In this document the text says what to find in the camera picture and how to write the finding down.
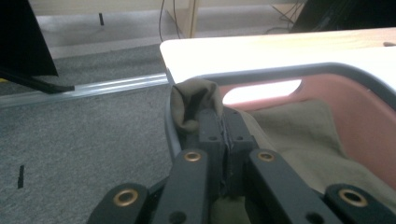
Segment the floor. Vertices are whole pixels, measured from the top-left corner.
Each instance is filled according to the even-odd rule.
[[[288,26],[280,16],[271,6],[202,8],[196,37],[263,35],[273,27]],[[105,13],[103,18],[104,26],[98,14],[39,16],[37,20],[54,59],[161,43],[160,10]],[[161,30],[163,40],[178,38],[175,23],[165,11]]]

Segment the gold grommet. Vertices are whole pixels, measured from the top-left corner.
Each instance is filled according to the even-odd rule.
[[[357,207],[364,207],[368,204],[366,198],[364,198],[361,194],[353,189],[340,189],[340,191],[338,191],[338,195],[346,203],[352,204]]]
[[[130,196],[126,200],[121,199],[120,197],[125,194],[130,194]],[[137,200],[138,196],[139,196],[139,193],[137,193],[137,191],[135,189],[124,189],[124,190],[120,191],[118,194],[116,194],[116,196],[114,196],[113,203],[116,206],[125,207],[131,203],[134,203]]]
[[[261,161],[273,161],[275,156],[268,152],[259,152],[258,157]]]
[[[201,154],[199,154],[198,152],[189,152],[184,155],[184,159],[186,161],[198,161],[201,159]]]

